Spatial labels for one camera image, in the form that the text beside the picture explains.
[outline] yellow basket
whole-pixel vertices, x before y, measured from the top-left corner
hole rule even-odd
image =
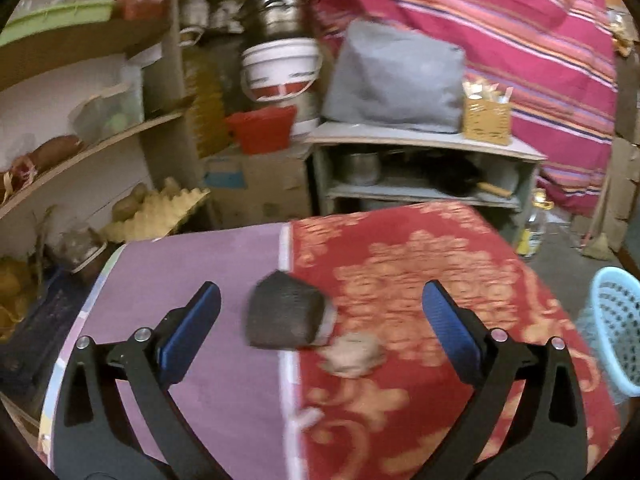
[[[511,143],[511,104],[465,97],[462,134],[466,139],[508,146]]]

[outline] egg carton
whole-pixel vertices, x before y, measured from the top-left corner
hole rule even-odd
[[[174,197],[154,191],[133,218],[112,222],[102,229],[110,242],[135,242],[163,238],[174,232],[204,202],[209,190],[183,189]]]

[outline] metal screw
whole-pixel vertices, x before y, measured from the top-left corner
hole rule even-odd
[[[491,337],[494,341],[497,341],[498,343],[504,343],[509,338],[509,334],[507,334],[501,328],[494,328],[493,330],[491,330]]]
[[[150,328],[139,328],[138,330],[136,330],[136,333],[134,334],[133,337],[139,343],[143,343],[145,341],[148,341],[149,338],[151,337],[151,329]]]
[[[89,338],[89,336],[87,335],[83,335],[82,337],[78,338],[78,341],[76,341],[76,348],[78,348],[79,350],[84,350],[89,346],[90,342],[91,338]]]
[[[564,340],[560,337],[551,338],[551,346],[556,350],[564,350],[566,345],[564,344]]]

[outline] cooking oil bottle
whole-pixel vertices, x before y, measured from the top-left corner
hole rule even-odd
[[[554,203],[546,199],[545,190],[536,189],[533,193],[533,209],[524,226],[516,251],[523,260],[532,259],[538,252],[546,232],[546,212],[553,207]]]
[[[196,97],[188,116],[198,156],[214,155],[231,144],[218,68],[199,44],[188,42],[182,46],[182,67],[187,95]]]

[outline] pink striped fabric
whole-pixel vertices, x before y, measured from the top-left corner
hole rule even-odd
[[[420,30],[466,51],[470,76],[514,87],[513,134],[548,156],[541,181],[589,214],[609,160],[616,72],[604,0],[316,0],[338,47],[357,17]]]

